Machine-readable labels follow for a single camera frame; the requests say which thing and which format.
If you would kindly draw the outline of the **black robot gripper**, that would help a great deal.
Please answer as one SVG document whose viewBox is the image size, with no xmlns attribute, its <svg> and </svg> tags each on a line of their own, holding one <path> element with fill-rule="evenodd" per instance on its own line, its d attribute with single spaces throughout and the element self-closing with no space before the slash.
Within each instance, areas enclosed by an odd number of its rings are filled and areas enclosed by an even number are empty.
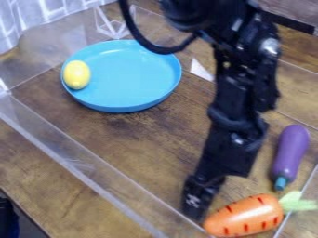
<svg viewBox="0 0 318 238">
<path fill-rule="evenodd" d="M 182 211 L 189 218 L 203 220 L 226 176 L 249 177 L 268 129 L 268 124 L 244 131 L 210 127 L 197 171 L 183 187 Z"/>
</svg>

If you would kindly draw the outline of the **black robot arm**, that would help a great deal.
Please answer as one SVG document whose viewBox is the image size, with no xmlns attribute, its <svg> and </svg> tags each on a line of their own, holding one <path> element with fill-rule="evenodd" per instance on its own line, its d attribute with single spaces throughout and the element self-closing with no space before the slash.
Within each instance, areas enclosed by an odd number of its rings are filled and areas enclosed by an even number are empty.
<svg viewBox="0 0 318 238">
<path fill-rule="evenodd" d="M 169 23 L 214 47 L 217 95 L 213 121 L 197 170 L 186 179 L 182 210 L 203 219 L 229 176 L 250 174 L 276 108 L 280 37 L 257 0 L 159 0 Z"/>
</svg>

